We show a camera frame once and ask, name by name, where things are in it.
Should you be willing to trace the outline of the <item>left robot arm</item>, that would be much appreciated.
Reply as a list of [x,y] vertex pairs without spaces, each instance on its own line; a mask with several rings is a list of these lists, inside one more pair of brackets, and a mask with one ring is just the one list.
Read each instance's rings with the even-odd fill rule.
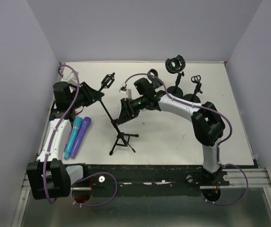
[[89,175],[85,166],[63,164],[67,139],[76,119],[75,110],[99,101],[104,93],[85,82],[76,86],[61,81],[53,85],[55,103],[49,116],[49,124],[42,151],[35,162],[28,163],[26,173],[33,197],[36,200],[67,197],[71,186],[86,186]]

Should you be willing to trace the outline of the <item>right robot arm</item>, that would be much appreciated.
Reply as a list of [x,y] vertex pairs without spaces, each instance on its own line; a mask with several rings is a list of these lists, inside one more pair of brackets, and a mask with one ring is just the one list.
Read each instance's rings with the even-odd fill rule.
[[220,169],[220,158],[217,146],[223,136],[225,124],[211,102],[205,104],[191,103],[187,100],[168,96],[165,91],[158,92],[146,78],[140,78],[135,83],[137,99],[121,99],[121,111],[117,124],[124,124],[136,118],[142,109],[158,110],[172,113],[192,123],[196,139],[203,147],[202,181],[213,185],[218,181],[217,171]]

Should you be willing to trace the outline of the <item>black shock-mount desk stand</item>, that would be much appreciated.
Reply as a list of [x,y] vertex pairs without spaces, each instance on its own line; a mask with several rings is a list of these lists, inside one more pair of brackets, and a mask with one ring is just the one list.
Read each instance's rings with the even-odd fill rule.
[[177,98],[183,97],[183,91],[179,87],[181,78],[184,76],[183,69],[186,67],[186,62],[181,55],[177,55],[175,58],[167,59],[165,61],[165,67],[168,73],[177,74],[175,85],[167,88],[168,93]]

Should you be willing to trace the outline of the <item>black round-base clip stand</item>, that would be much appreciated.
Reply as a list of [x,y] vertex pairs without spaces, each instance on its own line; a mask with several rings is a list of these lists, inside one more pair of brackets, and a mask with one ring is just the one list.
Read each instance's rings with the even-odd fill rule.
[[160,83],[160,81],[158,80],[158,72],[155,69],[150,69],[147,72],[147,78],[150,80],[150,82],[148,82],[148,96],[153,96],[153,95],[157,95],[157,96],[161,96],[166,94],[166,92],[164,90],[159,90],[156,91],[157,88],[162,87],[162,84]]

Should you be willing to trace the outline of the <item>black tripod shock-mount stand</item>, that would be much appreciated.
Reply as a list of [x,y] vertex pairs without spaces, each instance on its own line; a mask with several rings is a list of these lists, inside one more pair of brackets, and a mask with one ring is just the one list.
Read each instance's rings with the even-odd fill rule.
[[[101,87],[99,89],[99,91],[101,92],[103,89],[106,88],[110,88],[111,85],[113,84],[113,82],[115,81],[115,72],[113,72],[112,74],[107,74],[104,79],[101,81]],[[105,104],[102,101],[102,98],[99,100],[100,104],[102,105],[104,111],[106,112],[107,116],[110,119],[110,122],[112,124],[112,126],[114,127],[114,129],[117,132],[117,138],[116,141],[114,142],[114,145],[111,149],[111,151],[109,152],[109,155],[112,156],[114,153],[114,149],[116,146],[121,146],[121,147],[130,147],[131,150],[136,153],[136,150],[129,144],[130,138],[131,137],[139,137],[138,134],[128,134],[128,133],[124,133],[121,132],[118,124],[117,124],[117,120],[113,119],[111,114],[109,113],[108,109],[106,108]]]

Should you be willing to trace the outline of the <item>pink microphone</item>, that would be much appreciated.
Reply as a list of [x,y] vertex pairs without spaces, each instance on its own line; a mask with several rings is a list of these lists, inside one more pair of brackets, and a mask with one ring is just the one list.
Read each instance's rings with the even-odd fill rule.
[[68,137],[67,137],[67,140],[66,140],[66,143],[65,143],[65,147],[66,147],[66,146],[67,146],[67,144],[68,144],[69,137],[70,137],[70,134],[69,134],[69,135],[68,135]]

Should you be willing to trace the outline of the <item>teal microphone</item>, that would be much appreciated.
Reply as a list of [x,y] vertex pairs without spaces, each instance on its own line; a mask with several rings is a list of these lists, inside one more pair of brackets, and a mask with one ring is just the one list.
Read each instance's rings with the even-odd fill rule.
[[67,160],[70,157],[70,153],[72,151],[72,148],[75,144],[75,141],[77,139],[79,130],[82,125],[83,118],[82,117],[77,117],[73,123],[73,127],[64,151],[64,159]]

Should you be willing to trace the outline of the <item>plain purple microphone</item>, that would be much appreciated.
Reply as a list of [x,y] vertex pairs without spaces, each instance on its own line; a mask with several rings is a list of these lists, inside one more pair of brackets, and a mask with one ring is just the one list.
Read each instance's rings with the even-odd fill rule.
[[82,121],[78,136],[70,153],[70,158],[75,158],[80,150],[83,139],[89,127],[91,126],[92,119],[90,117],[85,117]]

